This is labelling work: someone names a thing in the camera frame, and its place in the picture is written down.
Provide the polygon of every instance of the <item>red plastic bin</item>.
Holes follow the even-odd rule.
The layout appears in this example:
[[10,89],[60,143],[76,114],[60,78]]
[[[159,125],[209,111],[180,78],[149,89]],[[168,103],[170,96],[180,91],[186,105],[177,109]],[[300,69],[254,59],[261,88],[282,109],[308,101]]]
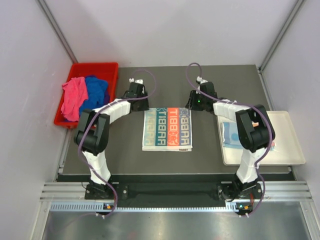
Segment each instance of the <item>red plastic bin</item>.
[[[107,91],[110,95],[110,102],[116,98],[116,86],[118,80],[119,65],[116,62],[100,62],[100,63],[74,63],[70,69],[70,73],[66,82],[71,78],[86,77],[95,75],[98,79],[108,82]],[[56,111],[53,123],[64,128],[73,129],[78,125],[77,121],[68,121],[61,113],[62,104],[65,101],[65,93],[62,94],[58,110]]]

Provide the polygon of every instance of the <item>beige plastic tray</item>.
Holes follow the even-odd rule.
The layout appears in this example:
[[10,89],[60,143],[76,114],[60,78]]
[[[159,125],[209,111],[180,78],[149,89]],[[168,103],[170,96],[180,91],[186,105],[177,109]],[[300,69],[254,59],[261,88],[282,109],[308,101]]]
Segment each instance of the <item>beige plastic tray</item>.
[[[306,160],[289,113],[287,111],[268,111],[267,114],[275,131],[275,149],[270,151],[260,164],[288,166],[305,164]],[[217,122],[223,163],[225,165],[239,165],[243,150],[223,146],[222,123],[232,121],[218,116]]]

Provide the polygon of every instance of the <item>white backdrop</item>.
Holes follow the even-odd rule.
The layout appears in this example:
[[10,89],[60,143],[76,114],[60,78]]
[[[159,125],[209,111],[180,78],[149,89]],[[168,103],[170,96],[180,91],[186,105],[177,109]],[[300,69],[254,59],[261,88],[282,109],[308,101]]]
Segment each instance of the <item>white backdrop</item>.
[[26,240],[65,129],[53,125],[71,61],[34,0],[0,9],[0,239]]
[[295,0],[46,0],[79,62],[260,66]]
[[290,113],[306,164],[295,167],[320,211],[320,1],[305,1],[265,69],[276,110]]

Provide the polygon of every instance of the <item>purple cable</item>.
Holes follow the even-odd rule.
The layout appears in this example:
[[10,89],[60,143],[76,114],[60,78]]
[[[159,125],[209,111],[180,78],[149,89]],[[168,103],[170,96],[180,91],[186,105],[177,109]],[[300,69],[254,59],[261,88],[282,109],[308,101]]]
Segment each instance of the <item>purple cable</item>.
[[[155,93],[155,91],[156,91],[156,89],[157,89],[156,77],[155,77],[150,71],[148,71],[148,70],[146,70],[146,69],[137,69],[137,70],[135,70],[135,71],[132,73],[132,75],[131,75],[132,78],[133,78],[133,77],[135,76],[135,74],[138,73],[138,72],[146,72],[146,73],[148,73],[148,74],[150,74],[150,75],[152,76],[153,81],[154,81],[154,88],[153,88],[152,92],[150,93],[150,95],[148,95],[148,96],[143,96],[143,97],[137,97],[137,98],[124,98],[124,99],[119,99],[119,100],[113,101],[113,102],[109,103],[108,105],[106,105],[105,107],[101,108],[101,109],[93,116],[92,120],[90,121],[89,125],[87,126],[87,128],[86,128],[86,130],[85,130],[85,132],[84,132],[84,134],[83,134],[83,137],[82,137],[82,139],[81,139],[81,141],[80,141],[80,144],[79,144],[79,147],[78,147],[78,151],[77,151],[79,158],[92,170],[92,172],[97,176],[97,178],[99,178],[102,182],[104,182],[104,183],[112,190],[112,192],[113,192],[113,194],[114,194],[114,205],[113,205],[113,208],[111,209],[111,211],[110,211],[107,215],[105,215],[105,217],[109,217],[110,215],[112,215],[112,214],[115,212],[115,209],[116,209],[117,204],[118,204],[118,195],[117,195],[117,192],[116,192],[116,190],[114,189],[114,187],[113,187],[110,183],[108,183],[108,181],[106,181],[105,179],[103,179],[103,177],[101,177],[101,176],[93,169],[93,167],[87,162],[87,159],[86,159],[86,157],[84,156],[84,154],[83,154],[83,152],[81,151],[81,149],[82,149],[82,146],[83,146],[83,144],[84,144],[85,138],[86,138],[86,136],[88,135],[88,132],[89,132],[90,128],[92,127],[92,125],[94,124],[96,118],[98,117],[98,115],[99,115],[102,111],[110,108],[111,106],[113,106],[113,105],[115,105],[115,104],[117,104],[117,103],[121,103],[121,102],[124,102],[124,101],[136,101],[136,100],[147,99],[147,98],[151,97],[151,96]],[[60,229],[59,231],[55,232],[55,234],[60,233],[62,230],[64,230],[65,228],[67,228],[69,225],[71,225],[72,223],[74,223],[74,222],[77,221],[78,219],[80,219],[80,218],[82,218],[82,217],[85,217],[85,216],[89,216],[89,215],[95,215],[95,213],[92,213],[92,212],[90,212],[90,213],[85,213],[85,214],[82,214],[82,215],[76,217],[75,219],[73,219],[72,221],[70,221],[69,223],[67,223],[62,229]],[[52,224],[49,225],[49,229],[50,229],[50,231],[51,231],[52,233],[54,233]]]
[[264,154],[254,163],[254,166],[255,166],[255,170],[256,170],[256,174],[259,176],[259,178],[261,179],[262,181],[262,185],[263,185],[263,190],[262,190],[262,196],[259,200],[259,202],[257,203],[256,207],[252,210],[251,213],[248,214],[248,216],[252,215],[261,205],[262,203],[262,200],[265,196],[265,193],[266,193],[266,183],[265,183],[265,179],[263,178],[263,176],[260,174],[259,172],[259,169],[258,169],[258,163],[264,159],[264,157],[268,154],[268,152],[270,151],[270,148],[271,148],[271,145],[272,145],[272,131],[271,131],[271,126],[270,124],[268,123],[266,117],[262,114],[261,111],[259,111],[255,106],[253,105],[250,105],[250,104],[242,104],[242,103],[239,103],[239,102],[232,102],[232,101],[229,101],[229,102],[226,102],[226,101],[223,101],[221,99],[218,99],[218,98],[215,98],[213,96],[210,96],[208,94],[206,94],[205,92],[203,91],[200,91],[195,85],[193,85],[193,83],[191,82],[191,80],[189,79],[189,76],[188,76],[188,70],[189,68],[192,66],[192,65],[197,65],[200,69],[200,77],[202,77],[202,68],[200,66],[199,63],[197,62],[192,62],[188,65],[188,67],[186,68],[185,70],[185,77],[187,79],[187,81],[189,82],[189,84],[195,89],[197,90],[199,93],[201,93],[202,95],[212,99],[212,100],[215,100],[217,102],[220,102],[220,103],[225,103],[225,104],[233,104],[233,105],[237,105],[237,106],[246,106],[246,107],[249,107],[249,108],[252,108],[253,110],[255,110],[259,115],[260,117],[262,118],[263,122],[265,123],[266,125],[266,128],[268,129],[268,135],[269,135],[269,143],[268,143],[268,147],[266,148],[266,151],[264,152]]

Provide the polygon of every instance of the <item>purple hose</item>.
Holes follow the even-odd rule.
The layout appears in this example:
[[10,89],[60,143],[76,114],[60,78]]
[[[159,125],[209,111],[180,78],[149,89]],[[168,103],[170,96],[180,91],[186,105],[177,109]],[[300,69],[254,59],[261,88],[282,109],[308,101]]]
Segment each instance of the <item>purple hose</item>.
[[260,117],[262,118],[263,122],[265,123],[266,125],[266,128],[268,129],[268,135],[269,135],[269,143],[268,143],[268,147],[266,148],[266,151],[264,152],[264,154],[254,163],[254,166],[255,166],[255,170],[256,170],[256,174],[258,175],[258,177],[260,177],[261,181],[262,181],[262,185],[263,185],[263,191],[262,191],[262,196],[259,200],[259,202],[257,203],[256,207],[252,210],[251,213],[248,214],[248,216],[252,215],[261,205],[261,202],[265,196],[265,193],[266,193],[266,183],[265,183],[265,179],[262,177],[262,175],[260,174],[259,172],[259,169],[258,169],[258,163],[264,159],[264,157],[268,154],[268,152],[270,151],[270,148],[271,148],[271,145],[272,145],[272,131],[271,131],[271,126],[270,124],[268,123],[266,117],[262,114],[261,111],[259,111],[255,106],[253,105],[250,105],[250,104],[242,104],[242,103],[239,103],[239,102],[226,102],[226,101],[223,101],[221,99],[218,99],[218,98],[215,98],[213,96],[210,96],[208,94],[206,94],[205,92],[203,91],[200,91],[195,85],[193,85],[193,83],[191,82],[191,80],[189,79],[189,76],[188,76],[188,70],[189,68],[192,66],[192,65],[197,65],[200,69],[200,77],[202,76],[202,68],[200,66],[199,63],[197,62],[192,62],[188,65],[188,67],[186,68],[185,70],[185,77],[187,79],[187,81],[189,82],[189,84],[195,89],[197,90],[199,93],[201,93],[202,95],[212,99],[212,100],[215,100],[217,102],[220,102],[220,103],[225,103],[225,104],[233,104],[233,105],[237,105],[237,106],[246,106],[246,107],[249,107],[249,108],[252,108],[253,110],[255,110],[259,115]]
[[[102,111],[110,108],[111,106],[113,106],[113,105],[115,105],[115,104],[117,104],[117,103],[121,103],[121,102],[124,102],[124,101],[131,101],[131,100],[136,101],[136,100],[147,99],[147,98],[151,97],[151,96],[155,93],[155,91],[156,91],[156,89],[157,89],[156,77],[155,77],[150,71],[148,71],[148,70],[145,70],[145,69],[137,69],[137,70],[135,70],[135,71],[132,73],[132,75],[131,75],[132,78],[133,78],[133,77],[135,76],[135,74],[138,73],[138,72],[146,72],[146,73],[148,73],[148,74],[150,74],[150,75],[152,76],[153,81],[154,81],[154,88],[153,88],[152,92],[150,93],[150,95],[148,95],[148,96],[143,96],[143,97],[137,97],[137,98],[119,99],[118,101],[113,101],[113,102],[111,102],[110,104],[108,104],[108,105],[106,105],[105,107],[103,107],[102,109],[100,109],[100,110],[93,116],[92,120],[90,121],[89,125],[87,126],[87,128],[86,128],[86,130],[85,130],[85,132],[84,132],[84,134],[83,134],[83,137],[82,137],[82,139],[81,139],[81,141],[80,141],[80,144],[79,144],[79,147],[78,147],[78,151],[77,151],[79,158],[92,170],[92,172],[93,172],[102,182],[104,182],[104,183],[105,183],[109,188],[111,188],[111,190],[113,191],[113,194],[114,194],[114,205],[113,205],[113,208],[111,209],[111,211],[110,211],[107,215],[105,215],[105,217],[109,217],[110,215],[112,215],[112,214],[115,212],[115,209],[116,209],[117,204],[118,204],[118,195],[117,195],[117,192],[116,192],[116,190],[114,189],[114,187],[113,187],[110,183],[108,183],[108,181],[106,181],[105,179],[103,179],[103,177],[101,177],[101,176],[93,169],[93,167],[87,162],[87,159],[86,159],[86,157],[84,156],[84,154],[82,153],[81,149],[82,149],[82,146],[83,146],[83,144],[84,144],[85,138],[86,138],[86,136],[88,135],[88,132],[89,132],[90,128],[92,127],[92,125],[94,124],[96,118],[98,117],[98,115],[99,115]],[[50,223],[49,229],[50,229],[50,231],[51,231],[52,233],[58,234],[58,233],[60,233],[62,230],[64,230],[65,228],[67,228],[69,225],[71,225],[72,223],[74,223],[75,221],[77,221],[78,219],[81,219],[82,217],[89,216],[89,215],[95,215],[95,213],[92,213],[92,212],[90,212],[90,213],[84,213],[84,214],[78,216],[77,218],[73,219],[73,220],[70,221],[69,223],[67,223],[65,226],[63,226],[62,229],[60,229],[59,231],[56,231],[56,232],[54,232],[52,223]]]

